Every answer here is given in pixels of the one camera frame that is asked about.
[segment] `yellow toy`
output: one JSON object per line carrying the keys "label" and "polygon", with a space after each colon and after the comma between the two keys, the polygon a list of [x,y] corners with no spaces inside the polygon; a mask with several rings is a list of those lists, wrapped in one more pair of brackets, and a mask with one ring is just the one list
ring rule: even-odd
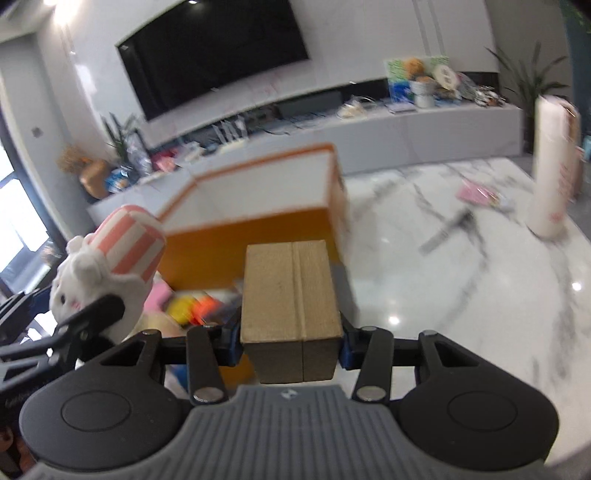
{"label": "yellow toy", "polygon": [[415,77],[425,75],[425,64],[422,60],[413,57],[408,60],[404,60],[404,70],[407,73],[407,79],[413,80]]}
{"label": "yellow toy", "polygon": [[197,299],[191,295],[185,295],[173,299],[166,313],[168,313],[179,325],[188,325],[193,319],[193,305],[197,303]]}

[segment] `orange toy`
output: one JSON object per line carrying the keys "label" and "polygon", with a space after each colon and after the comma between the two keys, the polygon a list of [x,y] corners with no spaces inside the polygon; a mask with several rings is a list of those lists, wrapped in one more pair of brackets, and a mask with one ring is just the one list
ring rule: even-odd
{"label": "orange toy", "polygon": [[215,312],[222,305],[223,303],[221,301],[209,295],[204,295],[193,304],[191,308],[192,319],[190,322],[193,325],[205,325],[205,320],[203,319],[210,313]]}

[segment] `metal screw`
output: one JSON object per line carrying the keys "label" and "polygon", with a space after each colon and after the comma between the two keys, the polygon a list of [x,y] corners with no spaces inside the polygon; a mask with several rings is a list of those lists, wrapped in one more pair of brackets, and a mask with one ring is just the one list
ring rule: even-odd
{"label": "metal screw", "polygon": [[223,398],[223,391],[216,387],[203,387],[195,391],[193,398],[199,403],[217,403]]}
{"label": "metal screw", "polygon": [[358,399],[368,403],[383,400],[385,396],[386,391],[382,387],[376,387],[374,385],[361,387],[359,390],[357,390]]}

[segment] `bottle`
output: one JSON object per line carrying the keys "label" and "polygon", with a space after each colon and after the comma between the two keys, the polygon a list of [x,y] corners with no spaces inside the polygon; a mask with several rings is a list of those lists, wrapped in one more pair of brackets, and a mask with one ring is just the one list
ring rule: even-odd
{"label": "bottle", "polygon": [[564,229],[573,190],[580,115],[555,96],[538,98],[536,108],[536,182],[526,225],[540,238],[553,239]]}

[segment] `gray rubber pad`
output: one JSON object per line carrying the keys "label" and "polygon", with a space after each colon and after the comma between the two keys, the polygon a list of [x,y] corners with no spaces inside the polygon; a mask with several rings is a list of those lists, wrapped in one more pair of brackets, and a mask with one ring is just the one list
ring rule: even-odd
{"label": "gray rubber pad", "polygon": [[384,406],[334,387],[240,387],[231,401],[194,408],[163,450],[112,472],[37,465],[27,480],[553,479],[542,462],[512,472],[445,465],[416,448]]}

